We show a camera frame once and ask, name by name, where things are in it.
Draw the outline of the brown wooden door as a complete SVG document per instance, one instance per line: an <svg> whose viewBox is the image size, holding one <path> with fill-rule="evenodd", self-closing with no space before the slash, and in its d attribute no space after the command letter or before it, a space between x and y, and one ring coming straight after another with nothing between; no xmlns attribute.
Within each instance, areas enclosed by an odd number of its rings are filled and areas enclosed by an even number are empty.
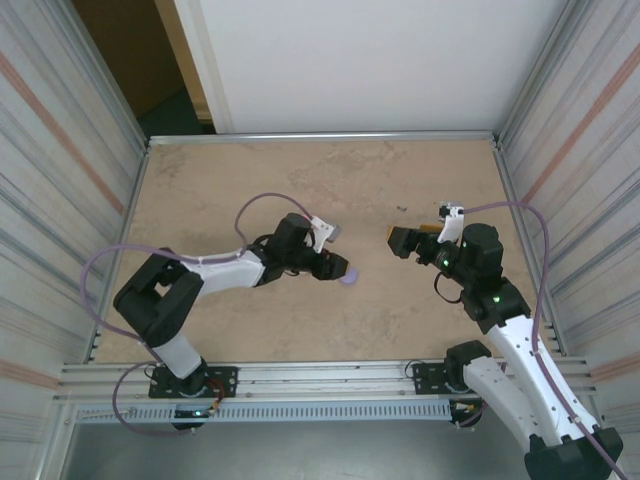
<svg viewBox="0 0 640 480"><path fill-rule="evenodd" d="M137 118L167 107L197 119L156 0L71 0Z"/></svg>

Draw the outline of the aluminium table side rail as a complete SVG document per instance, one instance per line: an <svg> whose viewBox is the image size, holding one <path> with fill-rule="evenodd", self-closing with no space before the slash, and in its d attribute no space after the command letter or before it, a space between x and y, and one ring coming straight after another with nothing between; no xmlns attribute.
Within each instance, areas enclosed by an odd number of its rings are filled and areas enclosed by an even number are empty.
<svg viewBox="0 0 640 480"><path fill-rule="evenodd" d="M133 190L126 207L122 229L119 234L119 238L117 240L118 243L125 243L128 240L129 231L131 228L136 205L139 199L142 183L144 181L144 176L145 176L148 162L149 162L150 150L151 148L148 147L147 150L145 151L144 156L141 159L141 163L135 178L135 182L133 184ZM104 288L100 297L100 302L97 304L97 314L100 316L102 320L106 319L106 315L111 305L111 294L112 294L115 281L117 278L117 274L119 271L121 257L122 257L121 253L118 253L118 252L113 253L111 256L111 260L108 264L109 266L108 276L106 277L106 280L104 283ZM90 341L88 342L84 363L92 363L94 361L95 351L99 346L101 336L102 336L102 330L103 328L99 324L96 324L94 326L94 332L91 336Z"/></svg>
<svg viewBox="0 0 640 480"><path fill-rule="evenodd" d="M516 226L519 241L525 256L531 281L537 289L536 306L534 317L539 319L540 336L545 345L550 349L554 357L565 357L567 355L562 344L560 330L556 327L555 307L553 301L548 297L547 276L548 276L548 255L545 253L545 244L538 249L532 239L527 219L531 217L535 223L545 226L544 219L528 204L521 206L518 200L511 175L507 169L506 157L501 149L501 145L493 142L493 156L500 175L500 179L505 191L508 208Z"/></svg>

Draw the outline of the thin aluminium table edge rail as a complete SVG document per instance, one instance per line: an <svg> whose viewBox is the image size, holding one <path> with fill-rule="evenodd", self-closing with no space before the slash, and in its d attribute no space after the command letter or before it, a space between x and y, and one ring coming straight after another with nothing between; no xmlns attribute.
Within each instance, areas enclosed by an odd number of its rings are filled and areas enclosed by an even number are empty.
<svg viewBox="0 0 640 480"><path fill-rule="evenodd" d="M262 133L216 135L152 136L149 146L211 145L211 144L272 144L272 143L336 143L367 141L490 141L495 138L484 130L429 130L397 132L322 132L322 133Z"/></svg>

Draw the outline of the wide aluminium base rail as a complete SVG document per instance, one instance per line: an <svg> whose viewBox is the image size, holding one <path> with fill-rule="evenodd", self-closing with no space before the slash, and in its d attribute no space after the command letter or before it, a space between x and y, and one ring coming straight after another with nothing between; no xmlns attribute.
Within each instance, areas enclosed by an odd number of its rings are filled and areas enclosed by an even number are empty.
<svg viewBox="0 0 640 480"><path fill-rule="evenodd" d="M244 362L224 387L235 401L315 401L396 399L415 395L413 370L434 368L440 359ZM115 389L123 402L146 402L153 368L146 364L85 364L62 368L53 399L81 403L105 403Z"/></svg>

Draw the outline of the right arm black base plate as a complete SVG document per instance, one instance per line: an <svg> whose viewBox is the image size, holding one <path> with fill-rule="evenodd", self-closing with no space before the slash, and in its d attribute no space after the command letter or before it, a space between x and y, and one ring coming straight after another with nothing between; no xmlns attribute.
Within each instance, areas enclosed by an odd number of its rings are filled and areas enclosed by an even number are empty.
<svg viewBox="0 0 640 480"><path fill-rule="evenodd" d="M405 376L412 382L416 395L474 397L481 395L468 387L463 379L463 366L444 360L427 362L411 360L404 367Z"/></svg>

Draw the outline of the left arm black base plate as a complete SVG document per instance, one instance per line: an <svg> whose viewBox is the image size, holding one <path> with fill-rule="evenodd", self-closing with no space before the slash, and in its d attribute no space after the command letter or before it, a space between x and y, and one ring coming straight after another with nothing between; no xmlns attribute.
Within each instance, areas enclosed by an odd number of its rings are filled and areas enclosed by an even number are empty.
<svg viewBox="0 0 640 480"><path fill-rule="evenodd" d="M168 367L157 367L151 374L148 396L152 399L233 398L238 386L238 367L201 365L184 379Z"/></svg>

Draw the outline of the white door frame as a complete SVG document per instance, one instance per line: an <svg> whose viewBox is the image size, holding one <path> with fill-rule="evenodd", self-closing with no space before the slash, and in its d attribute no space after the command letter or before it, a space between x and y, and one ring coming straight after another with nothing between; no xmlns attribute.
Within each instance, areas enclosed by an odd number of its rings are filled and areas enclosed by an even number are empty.
<svg viewBox="0 0 640 480"><path fill-rule="evenodd" d="M216 134L234 134L204 0L154 0L196 117Z"/></svg>

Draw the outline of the aluminium corner post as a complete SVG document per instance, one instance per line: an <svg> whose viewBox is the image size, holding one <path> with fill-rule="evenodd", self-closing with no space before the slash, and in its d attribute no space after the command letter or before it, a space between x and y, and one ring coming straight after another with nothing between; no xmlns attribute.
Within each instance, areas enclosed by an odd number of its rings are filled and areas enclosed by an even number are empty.
<svg viewBox="0 0 640 480"><path fill-rule="evenodd" d="M509 142L509 137L519 129L519 125L553 69L553 64L561 55L564 45L573 34L576 25L580 23L584 16L584 10L589 7L590 3L591 0L565 0L559 17L533 63L519 94L501 127L494 132L494 140L499 147L506 145Z"/></svg>
<svg viewBox="0 0 640 480"><path fill-rule="evenodd" d="M76 8L71 0L60 0L60 3L61 9L70 23L74 42L85 51L89 77L96 86L99 95L123 132L132 141L139 144L143 151L146 151L147 137Z"/></svg>

